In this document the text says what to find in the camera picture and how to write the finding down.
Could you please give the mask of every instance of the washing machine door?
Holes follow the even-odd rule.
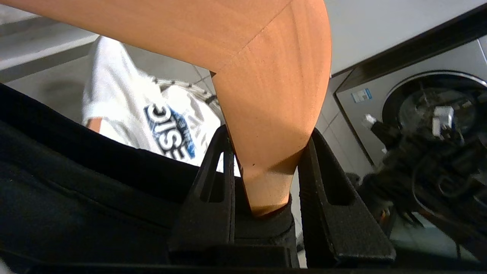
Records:
[[[487,114],[487,83],[475,76],[451,71],[426,72],[397,84],[388,94],[382,121],[402,129],[431,135],[437,106],[452,106],[455,129],[467,134],[482,126]]]

